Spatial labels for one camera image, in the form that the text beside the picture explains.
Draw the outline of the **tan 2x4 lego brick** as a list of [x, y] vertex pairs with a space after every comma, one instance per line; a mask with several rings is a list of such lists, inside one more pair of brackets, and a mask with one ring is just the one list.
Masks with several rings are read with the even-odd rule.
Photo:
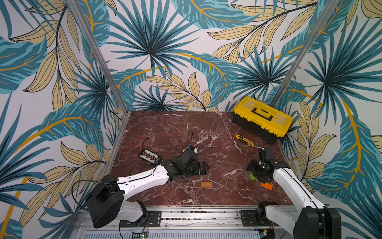
[[212, 188], [212, 182], [201, 182], [201, 188]]

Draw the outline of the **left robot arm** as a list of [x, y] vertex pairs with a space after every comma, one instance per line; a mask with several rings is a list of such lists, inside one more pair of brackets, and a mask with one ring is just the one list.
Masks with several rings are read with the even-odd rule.
[[197, 150], [189, 147], [181, 155], [162, 161], [150, 170], [125, 177], [108, 174], [86, 197], [93, 227], [99, 229], [114, 220], [143, 224], [149, 213], [142, 202], [130, 202], [131, 197], [182, 177], [204, 176], [208, 170], [208, 164], [199, 161]]

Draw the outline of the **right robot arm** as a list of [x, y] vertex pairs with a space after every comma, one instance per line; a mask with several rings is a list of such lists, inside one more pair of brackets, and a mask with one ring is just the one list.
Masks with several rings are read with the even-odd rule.
[[247, 171], [261, 183], [279, 184], [297, 210], [293, 215], [281, 206], [261, 202], [248, 220], [260, 225], [274, 223], [295, 239], [340, 239], [341, 216], [316, 199], [298, 180], [285, 162], [277, 161], [271, 148], [259, 149], [259, 161], [252, 160]]

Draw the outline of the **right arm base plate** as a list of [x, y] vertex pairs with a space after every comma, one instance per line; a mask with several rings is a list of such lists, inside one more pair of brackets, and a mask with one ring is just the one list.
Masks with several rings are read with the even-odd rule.
[[244, 227], [273, 227], [278, 226], [270, 221], [265, 212], [258, 210], [243, 210], [237, 213], [238, 219], [241, 220]]

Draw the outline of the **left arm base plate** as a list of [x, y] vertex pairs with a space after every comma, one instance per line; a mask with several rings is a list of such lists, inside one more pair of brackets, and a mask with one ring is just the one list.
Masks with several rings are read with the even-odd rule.
[[135, 222], [121, 220], [119, 226], [121, 228], [159, 228], [161, 225], [161, 216], [161, 211], [148, 211], [143, 213], [143, 215]]

